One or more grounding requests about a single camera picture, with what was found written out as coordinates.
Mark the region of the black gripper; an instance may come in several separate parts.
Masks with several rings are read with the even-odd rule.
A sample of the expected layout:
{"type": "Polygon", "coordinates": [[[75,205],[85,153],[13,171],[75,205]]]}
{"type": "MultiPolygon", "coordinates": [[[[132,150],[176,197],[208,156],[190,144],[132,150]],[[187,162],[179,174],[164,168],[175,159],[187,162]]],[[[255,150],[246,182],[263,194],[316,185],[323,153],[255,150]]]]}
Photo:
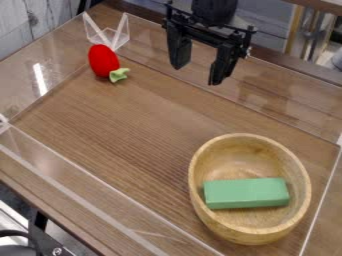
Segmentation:
{"type": "MultiPolygon", "coordinates": [[[[165,2],[165,20],[192,33],[198,41],[218,47],[210,67],[208,84],[219,85],[231,76],[238,59],[250,55],[250,44],[256,27],[236,15],[236,2],[165,2]]],[[[191,60],[192,42],[183,31],[167,27],[169,63],[179,70],[191,60]]]]}

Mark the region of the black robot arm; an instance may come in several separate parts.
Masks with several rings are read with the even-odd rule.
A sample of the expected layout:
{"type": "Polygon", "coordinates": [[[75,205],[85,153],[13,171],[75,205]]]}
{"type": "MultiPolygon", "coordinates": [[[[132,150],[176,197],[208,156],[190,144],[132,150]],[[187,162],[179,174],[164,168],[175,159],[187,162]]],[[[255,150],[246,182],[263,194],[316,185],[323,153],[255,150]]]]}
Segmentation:
{"type": "Polygon", "coordinates": [[[167,34],[171,66],[179,70],[191,61],[192,41],[216,49],[208,84],[219,85],[231,76],[239,59],[251,51],[258,29],[235,14],[238,0],[167,0],[161,27],[167,34]]]}

